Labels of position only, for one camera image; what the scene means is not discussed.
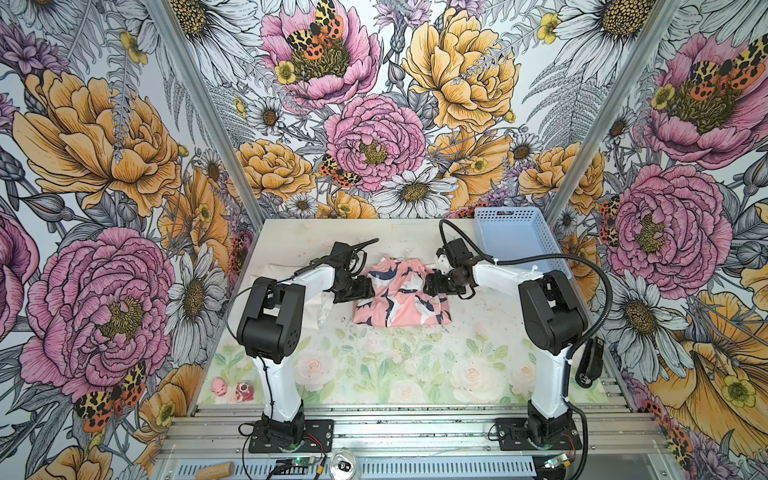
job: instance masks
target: black mounting plate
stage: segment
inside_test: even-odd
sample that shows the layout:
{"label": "black mounting plate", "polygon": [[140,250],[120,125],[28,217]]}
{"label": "black mounting plate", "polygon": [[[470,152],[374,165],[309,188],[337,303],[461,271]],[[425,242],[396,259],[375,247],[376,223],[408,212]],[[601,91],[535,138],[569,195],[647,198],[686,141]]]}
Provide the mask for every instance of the black mounting plate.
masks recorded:
{"label": "black mounting plate", "polygon": [[498,426],[495,433],[498,436],[498,447],[502,452],[513,452],[519,450],[541,450],[542,455],[550,455],[546,452],[551,450],[565,450],[571,451],[581,450],[581,439],[579,438],[576,430],[576,424],[573,419],[568,423],[568,427],[563,431],[559,437],[551,439],[549,444],[551,447],[543,449],[538,445],[534,445],[528,440],[528,429],[525,427],[525,423],[528,421],[526,417],[516,418],[504,418],[496,419],[496,425]]}
{"label": "black mounting plate", "polygon": [[[312,434],[316,439],[323,443],[323,449],[326,453],[331,451],[333,445],[333,420],[311,420],[304,421],[304,435]],[[293,453],[320,453],[320,445],[309,440],[304,440],[301,446]],[[277,445],[270,442],[263,434],[263,430],[257,427],[248,444],[248,453],[285,453]]]}

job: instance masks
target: pink rose print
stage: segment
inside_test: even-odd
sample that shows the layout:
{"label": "pink rose print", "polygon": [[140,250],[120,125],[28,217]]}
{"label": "pink rose print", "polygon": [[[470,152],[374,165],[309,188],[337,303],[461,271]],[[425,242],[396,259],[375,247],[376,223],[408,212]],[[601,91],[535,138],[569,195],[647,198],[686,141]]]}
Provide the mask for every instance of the pink rose print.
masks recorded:
{"label": "pink rose print", "polygon": [[619,200],[618,247],[608,249],[616,274],[629,270],[677,300],[707,284],[733,236],[715,180],[693,165],[640,170]]}
{"label": "pink rose print", "polygon": [[357,94],[370,91],[376,84],[381,56],[377,35],[369,37],[355,9],[347,12],[336,0],[333,3],[336,16],[341,18],[344,31],[327,54],[339,60],[305,60],[300,55],[295,58],[286,38],[295,31],[310,29],[310,24],[315,21],[314,4],[312,2],[309,13],[296,11],[295,15],[289,16],[281,10],[278,16],[266,15],[261,21],[261,48],[266,51],[261,57],[262,65],[275,71],[278,82],[305,109],[342,104]]}
{"label": "pink rose print", "polygon": [[360,190],[376,192],[404,170],[418,170],[426,142],[419,116],[380,95],[357,97],[325,123],[328,155],[362,178]]}
{"label": "pink rose print", "polygon": [[77,399],[117,385],[139,362],[160,368],[174,268],[136,230],[113,227],[54,253],[29,289],[35,332],[22,350],[22,378],[63,387]]}
{"label": "pink rose print", "polygon": [[704,101],[691,97],[690,68],[699,61],[722,65],[748,45],[731,46],[696,34],[656,77],[645,143],[680,162],[716,169],[730,164],[768,136],[768,75],[743,90],[726,87]]}
{"label": "pink rose print", "polygon": [[24,303],[24,284],[38,268],[37,245],[24,227],[0,212],[0,341],[18,319]]}

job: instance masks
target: white daisy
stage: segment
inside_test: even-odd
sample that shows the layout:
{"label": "white daisy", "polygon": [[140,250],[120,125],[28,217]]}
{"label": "white daisy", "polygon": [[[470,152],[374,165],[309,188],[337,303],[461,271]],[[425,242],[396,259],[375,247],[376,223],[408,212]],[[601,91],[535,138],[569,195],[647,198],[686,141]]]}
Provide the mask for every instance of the white daisy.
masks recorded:
{"label": "white daisy", "polygon": [[45,33],[71,33],[81,14],[71,0],[8,0],[11,13]]}
{"label": "white daisy", "polygon": [[544,143],[534,134],[517,135],[509,146],[510,163],[526,162],[544,150]]}
{"label": "white daisy", "polygon": [[311,0],[261,0],[261,9],[266,14],[277,13],[282,8],[292,17],[296,13],[296,7],[304,13],[310,13],[311,6]]}
{"label": "white daisy", "polygon": [[688,322],[658,306],[658,286],[646,284],[645,279],[635,278],[628,271],[623,280],[613,274],[609,277],[614,302],[603,329],[605,339],[617,343],[621,366],[648,383],[656,382],[659,376],[669,379],[667,371],[660,367],[660,353],[667,367],[685,378],[686,369],[692,369],[694,361],[670,332],[685,329]]}
{"label": "white daisy", "polygon": [[219,311],[224,304],[227,278],[214,262],[214,250],[204,243],[192,265],[189,253],[181,256],[181,283],[168,290],[168,324],[164,334],[173,332],[171,357],[177,365],[204,363],[209,339],[216,333]]}
{"label": "white daisy", "polygon": [[[569,63],[566,75],[584,69],[584,79],[596,77],[598,87],[611,83],[632,50],[655,0],[565,0],[558,12],[562,23],[554,34],[565,40],[555,63]],[[677,36],[670,27],[662,41]]]}
{"label": "white daisy", "polygon": [[605,144],[618,145],[621,140],[627,136],[627,132],[634,124],[637,115],[629,107],[624,106],[621,109],[614,123],[611,124],[611,128],[608,129],[608,133],[605,134]]}
{"label": "white daisy", "polygon": [[558,215],[558,221],[554,224],[554,235],[557,238],[570,237],[576,231],[578,213],[571,205],[565,205]]}
{"label": "white daisy", "polygon": [[314,218],[317,214],[317,200],[309,194],[293,195],[285,203],[286,210],[295,218]]}
{"label": "white daisy", "polygon": [[[173,68],[157,26],[149,16],[147,2],[118,0],[118,11],[126,27],[138,39],[139,50],[157,51],[157,63],[168,78]],[[259,41],[256,17],[258,4],[250,0],[170,0],[184,36],[192,46],[196,66],[211,84],[237,83],[247,74],[241,63],[253,62],[247,49]]]}
{"label": "white daisy", "polygon": [[286,126],[279,98],[259,98],[246,108],[248,124],[262,134],[275,135]]}
{"label": "white daisy", "polygon": [[701,23],[701,33],[717,32],[717,43],[731,35],[733,46],[768,33],[768,2],[764,0],[705,0],[701,13],[710,14]]}
{"label": "white daisy", "polygon": [[382,218],[434,218],[440,217],[451,207],[453,195],[443,195],[458,189],[456,177],[437,177],[438,168],[433,165],[418,177],[405,170],[391,180],[382,182],[386,190],[373,195],[371,205]]}

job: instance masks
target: light blue tray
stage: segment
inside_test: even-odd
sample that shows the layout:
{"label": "light blue tray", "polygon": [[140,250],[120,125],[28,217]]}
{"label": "light blue tray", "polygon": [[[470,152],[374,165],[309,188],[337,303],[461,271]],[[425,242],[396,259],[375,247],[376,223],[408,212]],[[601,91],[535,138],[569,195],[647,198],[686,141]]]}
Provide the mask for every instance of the light blue tray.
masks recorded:
{"label": "light blue tray", "polygon": [[[478,246],[499,260],[517,260],[543,253],[562,253],[558,242],[536,207],[480,207],[475,208],[475,233]],[[571,269],[565,260],[541,260],[521,263],[517,268],[528,270],[534,264],[538,271],[547,273],[562,270],[571,278]]]}

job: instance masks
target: pink garment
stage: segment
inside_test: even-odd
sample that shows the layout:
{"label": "pink garment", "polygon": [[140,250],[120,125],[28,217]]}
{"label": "pink garment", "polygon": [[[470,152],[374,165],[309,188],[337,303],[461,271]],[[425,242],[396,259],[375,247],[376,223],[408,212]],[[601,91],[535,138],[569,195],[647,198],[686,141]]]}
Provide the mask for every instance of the pink garment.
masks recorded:
{"label": "pink garment", "polygon": [[448,297],[424,293],[424,279],[433,270],[417,259],[384,257],[366,275],[376,292],[353,305],[355,323],[370,326],[448,325]]}

